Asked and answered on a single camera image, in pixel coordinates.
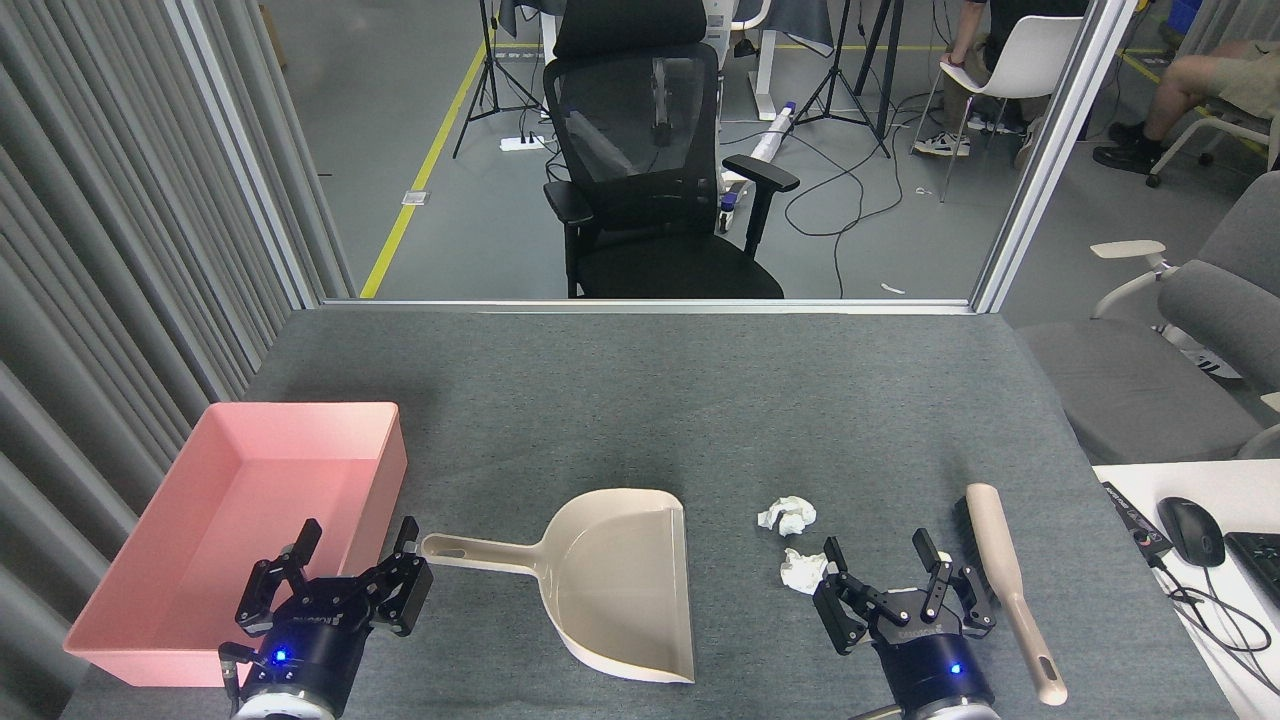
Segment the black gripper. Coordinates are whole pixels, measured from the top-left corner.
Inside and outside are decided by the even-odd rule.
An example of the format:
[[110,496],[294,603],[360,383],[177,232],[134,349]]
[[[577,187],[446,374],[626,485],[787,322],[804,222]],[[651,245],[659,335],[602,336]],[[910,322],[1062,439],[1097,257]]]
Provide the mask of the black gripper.
[[[303,569],[321,536],[308,518],[293,544],[251,568],[236,621],[265,641],[239,689],[239,715],[342,715],[371,630],[413,632],[433,583],[416,550],[416,519],[403,518],[390,555],[378,565],[353,578],[308,582]],[[273,611],[283,582],[293,596]]]
[[[904,717],[995,717],[995,693],[963,635],[983,638],[996,625],[986,580],[977,568],[940,551],[925,528],[915,529],[911,543],[929,583],[918,614],[923,621],[899,626],[884,594],[852,577],[837,538],[826,538],[823,553],[836,571],[824,575],[812,598],[835,652],[850,655],[874,621],[872,644]],[[960,618],[941,612],[947,589],[961,601]]]

